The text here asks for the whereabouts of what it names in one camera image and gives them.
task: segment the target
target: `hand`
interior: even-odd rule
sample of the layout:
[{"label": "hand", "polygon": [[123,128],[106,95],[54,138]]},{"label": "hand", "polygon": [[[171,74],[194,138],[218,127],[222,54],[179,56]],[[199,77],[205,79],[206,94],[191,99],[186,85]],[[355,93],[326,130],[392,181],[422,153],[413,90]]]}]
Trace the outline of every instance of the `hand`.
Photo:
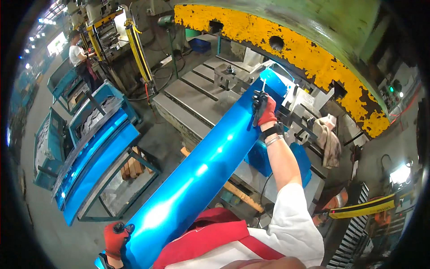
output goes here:
[{"label": "hand", "polygon": [[271,123],[271,122],[276,123],[275,100],[267,93],[261,93],[258,96],[253,96],[253,99],[254,99],[254,104],[252,105],[252,107],[254,108],[254,111],[255,111],[254,117],[257,120],[257,125],[260,126],[261,128],[262,125],[266,123]]},{"label": "hand", "polygon": [[120,250],[129,240],[129,235],[133,232],[134,225],[124,226],[121,221],[111,223],[104,228],[104,241],[106,244],[106,255],[121,260]]}]

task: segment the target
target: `green bucket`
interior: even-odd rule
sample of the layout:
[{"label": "green bucket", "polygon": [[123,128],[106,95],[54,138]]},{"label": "green bucket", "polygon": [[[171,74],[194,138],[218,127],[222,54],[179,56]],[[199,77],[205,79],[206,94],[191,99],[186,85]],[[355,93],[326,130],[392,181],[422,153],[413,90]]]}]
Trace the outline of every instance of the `green bucket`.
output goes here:
[{"label": "green bucket", "polygon": [[185,29],[185,36],[186,37],[197,37],[199,35],[201,35],[200,31],[196,31],[196,30],[192,30],[192,29],[188,29],[188,28]]}]

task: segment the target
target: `red vest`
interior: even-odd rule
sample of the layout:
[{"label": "red vest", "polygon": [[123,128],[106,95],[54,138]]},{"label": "red vest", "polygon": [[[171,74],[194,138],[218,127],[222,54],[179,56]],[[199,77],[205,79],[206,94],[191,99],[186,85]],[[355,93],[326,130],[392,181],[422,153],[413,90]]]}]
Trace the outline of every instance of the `red vest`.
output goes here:
[{"label": "red vest", "polygon": [[225,208],[203,211],[192,226],[178,239],[163,248],[154,269],[192,260],[230,242],[239,241],[264,260],[277,260],[284,255],[249,235],[244,220]]}]

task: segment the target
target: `window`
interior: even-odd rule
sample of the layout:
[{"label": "window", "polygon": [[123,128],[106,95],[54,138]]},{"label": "window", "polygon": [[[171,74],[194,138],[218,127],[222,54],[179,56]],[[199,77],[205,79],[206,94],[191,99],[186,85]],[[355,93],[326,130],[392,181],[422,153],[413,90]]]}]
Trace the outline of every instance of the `window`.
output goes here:
[{"label": "window", "polygon": [[397,170],[395,170],[390,174],[390,182],[392,182],[393,184],[396,184],[396,183],[402,184],[406,182],[410,174],[411,174],[411,163],[402,164],[400,167],[397,168]]},{"label": "window", "polygon": [[52,54],[60,54],[63,51],[64,45],[67,43],[67,39],[64,36],[64,32],[61,32],[51,43],[48,45],[49,56]]}]

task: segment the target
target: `white sleeve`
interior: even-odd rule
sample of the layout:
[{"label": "white sleeve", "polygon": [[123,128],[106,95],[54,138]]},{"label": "white sleeve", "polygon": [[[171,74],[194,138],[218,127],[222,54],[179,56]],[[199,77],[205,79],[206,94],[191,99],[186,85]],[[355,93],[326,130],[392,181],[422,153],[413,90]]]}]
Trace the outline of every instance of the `white sleeve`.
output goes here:
[{"label": "white sleeve", "polygon": [[306,267],[319,266],[323,261],[323,237],[313,224],[303,188],[297,183],[287,184],[279,191],[267,232],[252,229],[250,234],[285,256],[298,258]]},{"label": "white sleeve", "polygon": [[81,53],[81,49],[79,46],[74,46],[73,47],[73,54],[78,57],[79,53]]}]

